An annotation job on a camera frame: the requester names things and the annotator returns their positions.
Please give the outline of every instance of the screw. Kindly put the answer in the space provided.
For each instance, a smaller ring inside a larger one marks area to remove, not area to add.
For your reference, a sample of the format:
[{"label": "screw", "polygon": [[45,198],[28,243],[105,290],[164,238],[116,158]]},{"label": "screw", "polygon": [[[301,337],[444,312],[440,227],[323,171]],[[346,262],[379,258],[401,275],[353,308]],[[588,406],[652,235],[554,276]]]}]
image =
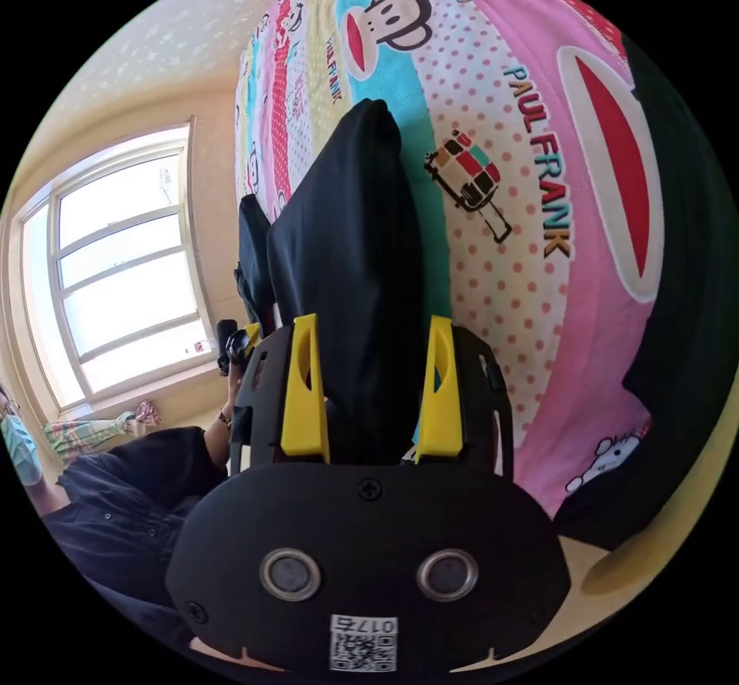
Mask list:
[{"label": "screw", "polygon": [[190,616],[195,623],[208,623],[208,613],[200,603],[190,601],[185,604],[185,610],[187,611],[187,615]]},{"label": "screw", "polygon": [[383,494],[383,486],[376,479],[363,479],[359,483],[359,497],[362,500],[372,502]]},{"label": "screw", "polygon": [[547,618],[549,618],[549,615],[550,615],[550,608],[546,603],[543,603],[542,605],[537,606],[529,614],[531,623],[537,626],[544,623],[544,621],[546,621]]}]

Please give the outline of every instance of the window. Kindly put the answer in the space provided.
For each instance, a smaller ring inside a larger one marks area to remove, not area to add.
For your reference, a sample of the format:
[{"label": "window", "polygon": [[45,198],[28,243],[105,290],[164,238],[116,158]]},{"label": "window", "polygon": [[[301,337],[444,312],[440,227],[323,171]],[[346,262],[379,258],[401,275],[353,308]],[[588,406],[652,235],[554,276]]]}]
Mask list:
[{"label": "window", "polygon": [[213,359],[189,234],[189,127],[77,165],[22,219],[28,330],[61,411]]}]

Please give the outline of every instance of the colorful striped bedding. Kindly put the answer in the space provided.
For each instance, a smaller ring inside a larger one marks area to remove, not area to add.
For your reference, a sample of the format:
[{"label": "colorful striped bedding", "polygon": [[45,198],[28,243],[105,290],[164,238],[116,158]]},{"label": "colorful striped bedding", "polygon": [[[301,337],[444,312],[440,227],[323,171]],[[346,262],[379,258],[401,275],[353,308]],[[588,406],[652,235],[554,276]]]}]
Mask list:
[{"label": "colorful striped bedding", "polygon": [[516,481],[549,513],[648,440],[621,381],[657,293],[664,221],[615,26],[577,0],[277,0],[240,70],[237,194],[272,221],[347,109],[386,101],[427,315],[493,347]]}]

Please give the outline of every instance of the window sill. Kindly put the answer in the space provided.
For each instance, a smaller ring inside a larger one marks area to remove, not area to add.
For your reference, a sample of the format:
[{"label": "window sill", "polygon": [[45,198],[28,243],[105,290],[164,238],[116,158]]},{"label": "window sill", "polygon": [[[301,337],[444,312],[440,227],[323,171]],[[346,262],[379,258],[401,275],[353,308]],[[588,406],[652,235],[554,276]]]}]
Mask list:
[{"label": "window sill", "polygon": [[194,386],[198,382],[218,374],[216,361],[208,361],[180,373],[157,379],[134,390],[128,390],[112,398],[85,403],[60,414],[58,421],[92,421],[119,416],[127,410],[135,410],[143,400],[156,401],[176,390]]}]

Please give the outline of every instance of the qr code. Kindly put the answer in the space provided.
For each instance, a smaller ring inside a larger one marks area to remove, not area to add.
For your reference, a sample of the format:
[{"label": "qr code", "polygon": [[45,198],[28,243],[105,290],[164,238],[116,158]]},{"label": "qr code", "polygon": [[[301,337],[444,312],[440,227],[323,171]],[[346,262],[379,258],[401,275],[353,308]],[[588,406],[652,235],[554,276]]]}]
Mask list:
[{"label": "qr code", "polygon": [[394,618],[332,616],[330,669],[395,672],[397,629]]}]

